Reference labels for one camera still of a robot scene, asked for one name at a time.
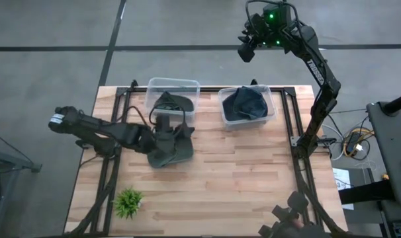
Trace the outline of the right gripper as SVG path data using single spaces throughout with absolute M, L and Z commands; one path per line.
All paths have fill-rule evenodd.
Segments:
M 281 31 L 291 23 L 290 7 L 283 3 L 269 3 L 261 14 L 251 17 L 252 28 L 245 28 L 238 36 L 240 42 L 253 42 L 255 38 L 261 46 L 281 46 L 283 37 Z M 243 62 L 249 63 L 255 56 L 255 44 L 242 43 L 238 48 L 238 55 Z

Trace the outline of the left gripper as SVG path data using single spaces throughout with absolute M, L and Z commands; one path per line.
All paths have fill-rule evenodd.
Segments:
M 184 156 L 182 152 L 181 141 L 184 138 L 190 138 L 195 128 L 188 126 L 186 123 L 180 125 L 180 133 L 174 134 L 174 131 L 154 132 L 156 149 L 153 152 L 154 158 L 172 157 L 180 158 Z

